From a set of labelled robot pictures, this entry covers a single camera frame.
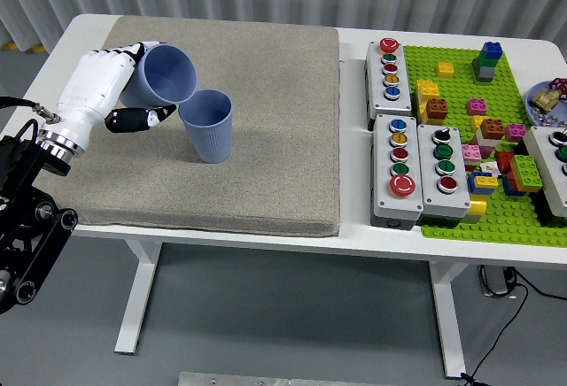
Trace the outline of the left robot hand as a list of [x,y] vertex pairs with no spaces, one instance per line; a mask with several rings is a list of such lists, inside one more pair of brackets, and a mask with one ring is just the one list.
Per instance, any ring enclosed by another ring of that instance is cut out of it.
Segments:
[[187,55],[162,42],[137,42],[82,56],[58,100],[60,120],[38,142],[73,155],[99,124],[113,133],[145,131],[166,119],[193,90]]

